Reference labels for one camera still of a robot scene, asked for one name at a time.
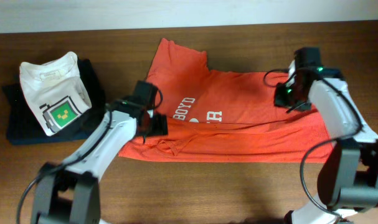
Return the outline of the orange soccer t-shirt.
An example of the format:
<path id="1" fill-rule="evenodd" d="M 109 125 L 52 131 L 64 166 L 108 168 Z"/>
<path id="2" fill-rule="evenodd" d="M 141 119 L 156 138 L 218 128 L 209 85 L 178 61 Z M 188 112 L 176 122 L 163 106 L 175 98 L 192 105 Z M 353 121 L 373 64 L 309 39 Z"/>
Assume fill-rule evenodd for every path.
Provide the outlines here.
<path id="1" fill-rule="evenodd" d="M 273 104 L 263 73 L 222 72 L 207 54 L 163 39 L 147 81 L 161 90 L 165 136 L 136 138 L 119 155 L 156 162 L 299 162 L 327 140 L 317 109 L 288 111 Z"/>

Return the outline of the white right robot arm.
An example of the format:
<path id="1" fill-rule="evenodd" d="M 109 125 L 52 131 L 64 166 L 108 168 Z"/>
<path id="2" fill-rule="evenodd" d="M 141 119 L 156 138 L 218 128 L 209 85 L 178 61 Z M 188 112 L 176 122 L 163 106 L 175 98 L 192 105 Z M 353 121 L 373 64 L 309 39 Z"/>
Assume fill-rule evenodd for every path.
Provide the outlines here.
<path id="1" fill-rule="evenodd" d="M 308 149 L 300 162 L 300 182 L 308 203 L 290 210 L 284 223 L 348 223 L 348 217 L 378 208 L 378 134 L 353 102 L 347 82 L 337 68 L 325 67 L 317 47 L 303 47 L 284 70 L 287 81 L 277 83 L 277 107 L 305 111 L 314 106 L 329 139 Z M 333 150 L 317 179 L 317 194 L 305 182 L 305 162 L 317 148 L 332 143 Z"/>

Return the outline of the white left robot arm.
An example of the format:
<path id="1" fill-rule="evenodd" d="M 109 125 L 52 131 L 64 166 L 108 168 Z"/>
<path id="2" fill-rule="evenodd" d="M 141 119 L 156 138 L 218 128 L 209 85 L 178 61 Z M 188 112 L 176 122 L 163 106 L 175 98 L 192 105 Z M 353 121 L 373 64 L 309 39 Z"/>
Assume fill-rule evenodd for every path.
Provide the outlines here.
<path id="1" fill-rule="evenodd" d="M 99 183 L 120 149 L 136 137 L 168 133 L 166 116 L 156 113 L 161 90 L 138 81 L 132 95 L 106 109 L 90 137 L 60 164 L 46 163 L 30 186 L 35 189 L 31 223 L 104 223 Z"/>

